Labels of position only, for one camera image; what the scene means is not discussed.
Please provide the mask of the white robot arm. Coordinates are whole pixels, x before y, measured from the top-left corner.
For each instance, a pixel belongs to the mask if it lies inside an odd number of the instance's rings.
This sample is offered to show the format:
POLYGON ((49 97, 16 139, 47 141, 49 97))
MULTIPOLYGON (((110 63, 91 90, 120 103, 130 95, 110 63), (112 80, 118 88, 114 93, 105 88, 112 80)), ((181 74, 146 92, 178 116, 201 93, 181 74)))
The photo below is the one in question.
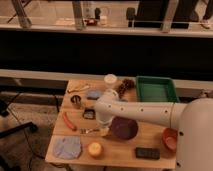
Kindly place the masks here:
POLYGON ((114 116, 178 131, 175 171, 213 171, 213 99, 192 102, 121 102, 108 89, 95 102, 97 122, 107 126, 114 116))

